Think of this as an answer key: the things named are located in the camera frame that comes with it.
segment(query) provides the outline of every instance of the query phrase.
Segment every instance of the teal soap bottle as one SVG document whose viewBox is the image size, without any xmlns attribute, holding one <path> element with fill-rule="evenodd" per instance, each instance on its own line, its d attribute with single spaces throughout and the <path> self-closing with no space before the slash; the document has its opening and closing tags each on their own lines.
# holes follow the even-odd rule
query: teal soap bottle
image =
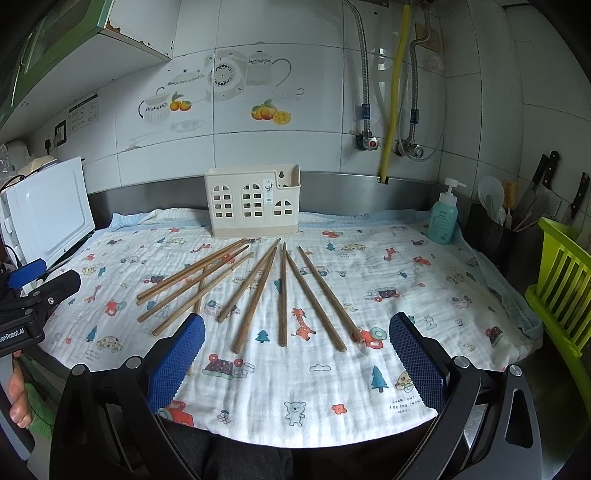
<svg viewBox="0 0 591 480">
<path fill-rule="evenodd" d="M 433 205 L 431 221 L 427 230 L 428 239 L 442 245 L 447 245 L 452 241 L 453 231 L 456 227 L 457 197 L 452 193 L 452 188 L 466 187 L 464 183 L 449 177 L 445 179 L 445 185 L 448 186 L 448 189 L 439 194 L 439 201 Z"/>
</svg>

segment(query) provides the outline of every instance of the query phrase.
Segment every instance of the screw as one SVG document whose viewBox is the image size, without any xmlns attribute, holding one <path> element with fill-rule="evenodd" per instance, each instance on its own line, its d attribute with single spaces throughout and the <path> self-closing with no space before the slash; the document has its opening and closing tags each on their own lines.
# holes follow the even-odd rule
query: screw
<svg viewBox="0 0 591 480">
<path fill-rule="evenodd" d="M 520 377 L 523 374 L 523 370 L 519 368 L 517 365 L 511 365 L 509 367 L 509 372 L 511 375 L 515 375 L 516 377 Z"/>
<path fill-rule="evenodd" d="M 85 369 L 86 369 L 86 367 L 84 365 L 78 364 L 74 368 L 72 368 L 72 375 L 75 375 L 78 377 L 79 375 L 82 375 L 84 373 Z"/>
<path fill-rule="evenodd" d="M 470 361 L 465 356 L 457 356 L 453 359 L 453 362 L 460 368 L 468 368 Z"/>
<path fill-rule="evenodd" d="M 138 368 L 142 364 L 142 359 L 138 356 L 128 358 L 125 362 L 127 368 Z"/>
</svg>

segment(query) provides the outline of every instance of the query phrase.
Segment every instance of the white tile wall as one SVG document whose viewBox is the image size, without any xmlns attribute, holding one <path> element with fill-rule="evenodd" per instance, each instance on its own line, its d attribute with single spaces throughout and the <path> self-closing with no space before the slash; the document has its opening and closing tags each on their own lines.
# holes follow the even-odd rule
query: white tile wall
<svg viewBox="0 0 591 480">
<path fill-rule="evenodd" d="M 105 158 L 117 153 L 115 141 L 115 82 L 110 82 L 96 92 L 99 99 L 99 117 L 92 122 L 67 136 L 67 141 L 59 147 L 61 158 L 74 158 L 78 155 L 84 158 L 83 164 L 87 165 L 100 158 Z M 63 119 L 67 118 L 67 112 L 71 105 L 62 112 Z"/>
<path fill-rule="evenodd" d="M 212 135 L 211 87 L 207 81 L 212 60 L 212 51 L 194 53 L 117 80 L 117 151 Z M 176 97 L 190 102 L 189 109 L 183 111 L 181 106 L 172 111 L 169 105 Z"/>
<path fill-rule="evenodd" d="M 482 116 L 480 74 L 447 79 L 447 116 L 443 149 L 463 157 L 478 158 Z"/>
<path fill-rule="evenodd" d="M 591 85 L 554 27 L 535 8 L 510 8 L 507 16 L 525 103 L 519 184 L 529 183 L 542 154 L 556 150 L 561 160 L 552 190 L 566 204 L 573 200 L 581 174 L 591 173 Z M 576 226 L 587 218 L 583 212 L 590 212 L 589 193 Z"/>
<path fill-rule="evenodd" d="M 343 46 L 343 4 L 334 0 L 222 0 L 216 47 L 255 43 Z"/>
<path fill-rule="evenodd" d="M 88 194 L 121 187 L 117 154 L 82 165 Z"/>
<path fill-rule="evenodd" d="M 247 67 L 249 58 L 250 61 L 264 59 L 272 63 L 249 63 Z M 215 133 L 262 130 L 341 132 L 342 48 L 294 44 L 219 48 L 215 62 Z M 234 78 L 222 76 L 225 72 L 235 72 Z M 252 109 L 265 102 L 278 111 L 288 112 L 290 121 L 278 124 L 275 118 L 253 118 Z"/>
<path fill-rule="evenodd" d="M 507 100 L 482 78 L 482 133 L 478 160 L 519 173 L 523 142 L 523 104 Z"/>
<path fill-rule="evenodd" d="M 402 3 L 391 2 L 389 8 L 359 0 L 352 0 L 352 3 L 359 10 L 363 20 L 368 52 L 394 58 L 402 30 Z M 355 17 L 347 7 L 344 7 L 343 15 L 345 22 L 345 48 L 359 50 L 359 36 L 357 34 Z M 431 14 L 430 21 L 432 30 L 437 33 L 441 40 L 439 18 Z M 423 12 L 419 8 L 413 8 L 412 26 L 408 43 L 417 38 L 415 24 L 424 25 L 424 23 Z M 431 59 L 435 59 L 436 57 L 443 62 L 443 55 L 441 53 L 436 53 L 422 46 L 417 47 L 417 64 L 424 69 L 431 70 L 437 74 L 443 74 L 443 69 L 434 68 L 430 62 Z M 405 49 L 404 60 L 406 62 L 410 61 L 408 45 Z"/>
<path fill-rule="evenodd" d="M 402 6 L 353 1 L 363 16 L 368 49 L 378 53 L 369 59 L 372 128 L 384 137 Z M 414 8 L 416 22 L 424 19 Z M 432 15 L 431 23 L 440 34 L 439 18 Z M 417 57 L 415 138 L 426 155 L 437 151 L 423 163 L 392 155 L 389 174 L 436 181 L 444 58 L 424 47 L 417 47 Z M 175 92 L 190 108 L 170 108 Z M 99 121 L 53 152 L 62 159 L 85 158 L 91 193 L 245 164 L 297 163 L 303 170 L 375 175 L 382 153 L 381 148 L 351 149 L 349 131 L 362 129 L 361 65 L 355 22 L 340 0 L 182 0 L 172 61 L 102 87 L 99 102 Z M 267 108 L 255 108 L 253 118 L 253 107 L 264 103 Z M 275 109 L 289 115 L 274 122 Z M 28 139 L 34 153 L 45 154 L 44 140 L 53 140 L 53 128 L 66 114 L 60 112 Z M 401 117 L 405 137 L 409 115 L 407 93 Z M 265 116 L 269 119 L 256 119 Z"/>
<path fill-rule="evenodd" d="M 552 189 L 571 201 L 581 172 L 591 173 L 591 122 L 568 113 L 525 105 L 519 176 L 531 180 L 542 154 L 549 155 L 552 150 L 561 157 Z"/>
<path fill-rule="evenodd" d="M 217 19 L 222 0 L 183 0 L 178 13 L 174 56 L 216 47 Z"/>
<path fill-rule="evenodd" d="M 213 136 L 184 138 L 120 153 L 122 185 L 193 177 L 213 168 Z"/>
<path fill-rule="evenodd" d="M 302 170 L 339 171 L 341 134 L 241 132 L 217 134 L 216 167 L 298 164 Z"/>
<path fill-rule="evenodd" d="M 377 175 L 386 139 L 380 138 L 380 149 L 372 152 L 361 152 L 355 148 L 355 136 L 343 134 L 340 156 L 340 170 L 342 173 L 359 173 Z M 425 147 L 425 157 L 433 153 L 432 148 Z M 436 181 L 439 172 L 441 151 L 437 150 L 425 161 L 417 162 L 407 157 L 399 157 L 392 152 L 388 166 L 388 176 L 399 179 L 416 179 Z"/>
<path fill-rule="evenodd" d="M 480 71 L 476 34 L 465 1 L 454 2 L 452 14 L 441 19 L 446 76 L 454 77 Z"/>
<path fill-rule="evenodd" d="M 591 83 L 564 43 L 518 42 L 517 55 L 525 103 L 591 120 Z"/>
<path fill-rule="evenodd" d="M 465 183 L 465 188 L 458 187 L 458 193 L 469 197 L 472 195 L 472 190 L 474 188 L 477 166 L 478 162 L 473 158 L 462 157 L 449 152 L 442 152 L 438 181 L 443 184 L 446 177 L 451 177 Z"/>
</svg>

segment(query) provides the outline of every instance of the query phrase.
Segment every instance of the human hand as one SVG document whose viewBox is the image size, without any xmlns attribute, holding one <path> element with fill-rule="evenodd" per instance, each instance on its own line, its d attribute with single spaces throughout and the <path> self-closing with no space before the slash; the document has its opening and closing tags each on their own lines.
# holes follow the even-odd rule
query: human hand
<svg viewBox="0 0 591 480">
<path fill-rule="evenodd" d="M 21 351 L 14 352 L 14 357 L 19 357 Z M 8 395 L 13 401 L 10 409 L 10 418 L 20 428 L 26 429 L 32 422 L 31 410 L 29 408 L 29 400 L 27 397 L 27 389 L 25 388 L 25 380 L 22 377 L 21 368 L 16 362 L 13 362 L 14 369 L 12 370 L 12 377 L 8 381 Z"/>
</svg>

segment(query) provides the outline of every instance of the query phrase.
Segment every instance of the green dish rack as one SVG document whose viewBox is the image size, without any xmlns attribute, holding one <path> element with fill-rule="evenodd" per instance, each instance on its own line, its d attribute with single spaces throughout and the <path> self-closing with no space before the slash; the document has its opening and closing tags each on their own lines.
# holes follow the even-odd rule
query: green dish rack
<svg viewBox="0 0 591 480">
<path fill-rule="evenodd" d="M 544 246 L 538 283 L 525 292 L 579 389 L 591 419 L 591 379 L 582 350 L 591 338 L 591 257 L 575 243 L 579 231 L 540 218 Z"/>
</svg>

